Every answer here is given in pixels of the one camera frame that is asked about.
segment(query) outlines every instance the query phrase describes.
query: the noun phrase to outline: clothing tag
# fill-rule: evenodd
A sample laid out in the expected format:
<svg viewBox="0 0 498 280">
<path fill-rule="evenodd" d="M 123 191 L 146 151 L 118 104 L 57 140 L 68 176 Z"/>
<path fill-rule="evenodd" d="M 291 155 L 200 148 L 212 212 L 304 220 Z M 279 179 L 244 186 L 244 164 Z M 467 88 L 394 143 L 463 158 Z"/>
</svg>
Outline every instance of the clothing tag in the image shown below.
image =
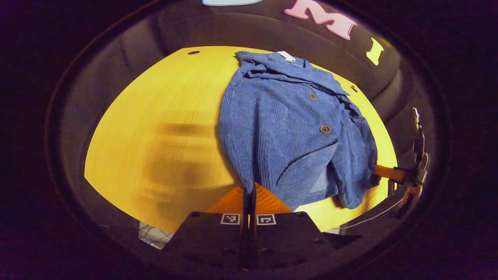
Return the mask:
<svg viewBox="0 0 498 280">
<path fill-rule="evenodd" d="M 286 61 L 296 62 L 296 59 L 290 56 L 290 54 L 288 54 L 286 51 L 278 51 L 277 53 L 285 57 Z"/>
</svg>

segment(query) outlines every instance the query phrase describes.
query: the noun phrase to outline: yellow table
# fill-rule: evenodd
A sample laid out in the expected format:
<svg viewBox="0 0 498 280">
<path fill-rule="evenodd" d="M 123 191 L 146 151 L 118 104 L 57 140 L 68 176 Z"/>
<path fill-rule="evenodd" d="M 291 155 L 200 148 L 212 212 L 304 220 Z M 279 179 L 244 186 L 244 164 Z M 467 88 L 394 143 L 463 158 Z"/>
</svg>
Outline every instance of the yellow table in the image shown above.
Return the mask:
<svg viewBox="0 0 498 280">
<path fill-rule="evenodd" d="M 136 78 L 95 130 L 85 162 L 88 182 L 122 211 L 172 233 L 188 213 L 206 211 L 239 185 L 218 138 L 218 116 L 223 92 L 239 67 L 234 53 L 241 50 L 270 53 L 227 46 L 184 48 Z M 192 51 L 200 52 L 189 55 Z M 378 164 L 397 166 L 391 140 L 373 106 L 350 81 L 334 77 L 368 120 Z M 386 197 L 383 178 L 356 209 L 342 208 L 336 198 L 329 198 L 296 211 L 306 211 L 325 231 Z"/>
</svg>

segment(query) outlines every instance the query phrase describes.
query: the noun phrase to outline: letter m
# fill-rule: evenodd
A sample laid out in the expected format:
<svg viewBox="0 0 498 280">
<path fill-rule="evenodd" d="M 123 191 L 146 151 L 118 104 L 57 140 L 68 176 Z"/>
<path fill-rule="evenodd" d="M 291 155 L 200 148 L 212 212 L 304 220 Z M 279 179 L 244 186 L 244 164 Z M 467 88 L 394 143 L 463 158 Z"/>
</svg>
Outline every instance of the letter m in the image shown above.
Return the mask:
<svg viewBox="0 0 498 280">
<path fill-rule="evenodd" d="M 334 22 L 332 24 L 326 25 L 327 29 L 344 39 L 351 39 L 349 32 L 351 32 L 351 28 L 357 24 L 340 13 L 325 12 L 320 4 L 313 0 L 296 0 L 294 6 L 290 9 L 285 9 L 284 12 L 291 16 L 307 19 L 309 16 L 306 14 L 306 10 L 310 11 L 316 24 L 322 24 L 333 20 Z"/>
</svg>

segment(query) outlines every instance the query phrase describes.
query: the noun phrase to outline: brown button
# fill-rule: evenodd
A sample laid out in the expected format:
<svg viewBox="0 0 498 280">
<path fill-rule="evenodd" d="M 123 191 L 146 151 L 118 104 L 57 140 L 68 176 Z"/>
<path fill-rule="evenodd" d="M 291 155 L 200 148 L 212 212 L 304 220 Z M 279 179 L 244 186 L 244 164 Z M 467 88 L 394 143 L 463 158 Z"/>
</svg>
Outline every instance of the brown button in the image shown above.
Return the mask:
<svg viewBox="0 0 498 280">
<path fill-rule="evenodd" d="M 328 126 L 321 126 L 321 127 L 320 127 L 320 131 L 321 131 L 323 134 L 329 134 L 329 133 L 330 133 L 330 127 L 328 127 Z"/>
</svg>

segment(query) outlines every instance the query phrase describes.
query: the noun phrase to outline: shirt collar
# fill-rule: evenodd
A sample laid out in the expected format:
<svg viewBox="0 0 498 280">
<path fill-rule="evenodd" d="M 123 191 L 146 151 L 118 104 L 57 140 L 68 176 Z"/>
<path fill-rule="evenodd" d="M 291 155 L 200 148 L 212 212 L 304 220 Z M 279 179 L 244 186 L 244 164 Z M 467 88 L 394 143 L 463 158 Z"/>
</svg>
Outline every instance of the shirt collar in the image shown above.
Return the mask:
<svg viewBox="0 0 498 280">
<path fill-rule="evenodd" d="M 263 64 L 266 68 L 288 77 L 312 82 L 339 95 L 349 95 L 331 73 L 316 69 L 308 60 L 295 57 L 295 62 L 286 61 L 276 52 L 262 54 L 240 51 L 235 55 L 241 61 Z"/>
</svg>

